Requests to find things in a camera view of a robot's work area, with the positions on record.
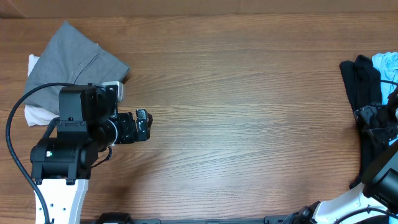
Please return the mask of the black t-shirt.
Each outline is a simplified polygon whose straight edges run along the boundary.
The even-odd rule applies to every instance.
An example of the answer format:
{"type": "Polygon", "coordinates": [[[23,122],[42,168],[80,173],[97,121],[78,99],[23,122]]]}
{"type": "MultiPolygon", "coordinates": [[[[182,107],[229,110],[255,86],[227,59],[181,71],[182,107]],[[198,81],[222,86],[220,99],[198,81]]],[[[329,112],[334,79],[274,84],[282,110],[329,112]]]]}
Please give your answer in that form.
{"type": "MultiPolygon", "coordinates": [[[[346,94],[353,111],[356,111],[371,103],[382,102],[381,74],[373,67],[372,60],[364,55],[359,55],[356,60],[340,63],[341,76],[345,84],[346,94]]],[[[361,182],[363,172],[369,167],[382,152],[382,147],[375,147],[369,135],[357,126],[360,139],[360,168],[355,180],[350,183],[352,189],[361,182]]]]}

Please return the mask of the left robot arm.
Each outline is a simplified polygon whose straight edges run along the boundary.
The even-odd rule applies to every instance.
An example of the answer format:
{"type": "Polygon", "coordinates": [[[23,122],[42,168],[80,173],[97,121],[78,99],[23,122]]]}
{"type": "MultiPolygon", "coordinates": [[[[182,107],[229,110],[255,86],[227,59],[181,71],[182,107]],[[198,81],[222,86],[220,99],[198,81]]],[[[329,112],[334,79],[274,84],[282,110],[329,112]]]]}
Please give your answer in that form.
{"type": "Polygon", "coordinates": [[[113,85],[70,85],[59,93],[59,117],[32,148],[31,177],[36,195],[37,223],[79,223],[92,168],[101,164],[99,153],[116,144],[150,138],[153,117],[145,109],[118,112],[113,85]]]}

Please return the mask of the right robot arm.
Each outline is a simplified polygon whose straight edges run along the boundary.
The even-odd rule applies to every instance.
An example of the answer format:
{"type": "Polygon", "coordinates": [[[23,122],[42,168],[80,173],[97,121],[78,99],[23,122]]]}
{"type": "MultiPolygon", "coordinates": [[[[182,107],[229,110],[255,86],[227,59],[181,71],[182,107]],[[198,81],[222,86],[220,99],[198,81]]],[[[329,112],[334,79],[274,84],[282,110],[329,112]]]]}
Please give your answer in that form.
{"type": "Polygon", "coordinates": [[[397,218],[397,105],[368,105],[354,112],[372,143],[386,147],[363,172],[361,183],[339,197],[291,214],[284,223],[358,223],[377,216],[397,218]]]}

